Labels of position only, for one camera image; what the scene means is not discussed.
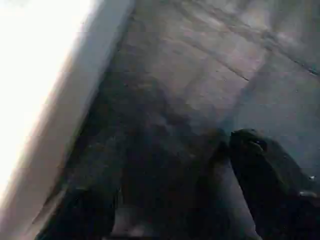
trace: concrete floor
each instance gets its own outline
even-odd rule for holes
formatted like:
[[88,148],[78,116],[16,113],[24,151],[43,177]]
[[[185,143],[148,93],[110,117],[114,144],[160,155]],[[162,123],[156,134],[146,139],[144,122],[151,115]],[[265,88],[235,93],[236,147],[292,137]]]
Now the concrete floor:
[[[214,149],[209,140],[241,128],[279,141],[320,183],[319,7],[316,0],[137,0],[71,156],[72,184],[116,189],[123,174],[125,203],[169,212],[159,228],[179,231]],[[218,235],[254,236],[232,168],[216,169],[228,216]]]

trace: gray floor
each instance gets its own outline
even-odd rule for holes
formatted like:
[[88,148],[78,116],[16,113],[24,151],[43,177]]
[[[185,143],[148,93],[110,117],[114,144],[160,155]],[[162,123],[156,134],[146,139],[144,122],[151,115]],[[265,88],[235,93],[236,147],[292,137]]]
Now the gray floor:
[[[82,133],[90,137],[73,153],[75,185],[99,169],[101,188],[116,188],[124,164],[127,204],[184,219],[209,140],[240,128],[279,141],[320,183],[319,9],[317,0],[137,0]],[[229,224],[229,238],[254,235],[230,165],[217,169],[230,222],[243,223]],[[168,191],[188,197],[163,199]]]

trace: floor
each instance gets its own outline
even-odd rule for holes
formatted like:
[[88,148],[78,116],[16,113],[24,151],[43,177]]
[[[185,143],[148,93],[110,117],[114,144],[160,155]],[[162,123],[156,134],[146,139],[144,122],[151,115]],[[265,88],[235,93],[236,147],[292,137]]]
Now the floor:
[[[220,130],[241,128],[279,141],[320,183],[319,11],[317,0],[137,0],[71,155],[70,183],[112,192],[123,175],[126,204],[180,231],[184,221],[172,219],[185,219]],[[220,237],[254,236],[230,164],[213,174],[228,206]]]

